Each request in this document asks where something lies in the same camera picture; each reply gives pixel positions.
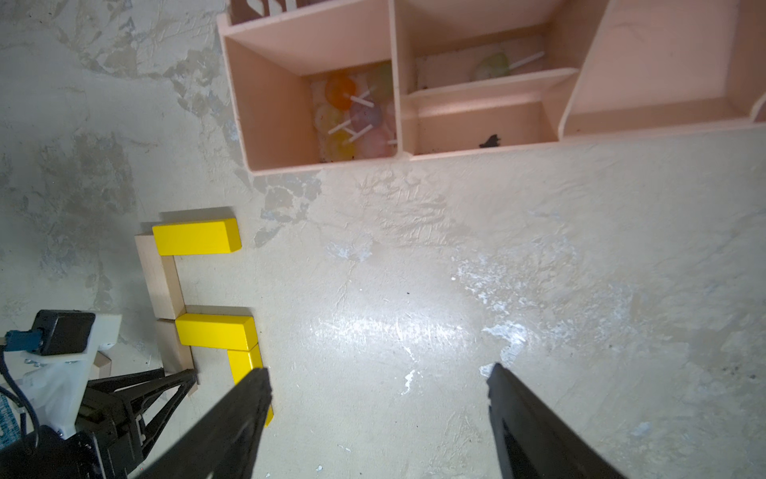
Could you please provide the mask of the yellow block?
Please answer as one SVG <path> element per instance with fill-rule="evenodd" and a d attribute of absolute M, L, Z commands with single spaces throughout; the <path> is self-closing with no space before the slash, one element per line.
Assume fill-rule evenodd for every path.
<path fill-rule="evenodd" d="M 238 385 L 251 371 L 263 368 L 263 357 L 258 344 L 248 351 L 229 350 L 227 357 L 234 385 Z"/>
<path fill-rule="evenodd" d="M 241 249 L 235 218 L 153 227 L 159 255 L 222 255 Z"/>
<path fill-rule="evenodd" d="M 182 345 L 248 351 L 259 344 L 255 320 L 243 315 L 186 313 L 175 326 Z"/>

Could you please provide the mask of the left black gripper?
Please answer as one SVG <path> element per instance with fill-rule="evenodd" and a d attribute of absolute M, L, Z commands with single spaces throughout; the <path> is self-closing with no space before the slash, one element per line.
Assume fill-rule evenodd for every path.
<path fill-rule="evenodd" d="M 64 439 L 44 426 L 1 450 L 3 478 L 126 478 L 147 459 L 197 371 L 162 368 L 90 380 Z"/>

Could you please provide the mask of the natural wood block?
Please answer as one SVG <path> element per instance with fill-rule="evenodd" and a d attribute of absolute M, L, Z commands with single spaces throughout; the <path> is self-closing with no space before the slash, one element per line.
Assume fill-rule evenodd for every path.
<path fill-rule="evenodd" d="M 195 370 L 191 347 L 181 344 L 174 321 L 158 319 L 155 322 L 155 332 L 162 365 L 167 374 Z"/>
<path fill-rule="evenodd" d="M 159 255 L 152 235 L 137 235 L 135 243 L 155 317 L 174 321 L 186 312 L 175 258 Z"/>

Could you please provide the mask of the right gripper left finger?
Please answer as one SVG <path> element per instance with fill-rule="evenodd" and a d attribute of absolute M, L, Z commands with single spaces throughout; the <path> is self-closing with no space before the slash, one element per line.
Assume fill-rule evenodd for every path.
<path fill-rule="evenodd" d="M 142 478 L 251 478 L 272 399 L 269 372 L 253 369 Z"/>

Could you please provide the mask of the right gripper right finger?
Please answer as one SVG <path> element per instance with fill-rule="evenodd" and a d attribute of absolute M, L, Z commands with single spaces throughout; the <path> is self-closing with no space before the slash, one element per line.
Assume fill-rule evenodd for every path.
<path fill-rule="evenodd" d="M 622 478 L 523 381 L 500 363 L 487 380 L 489 417 L 504 478 Z"/>

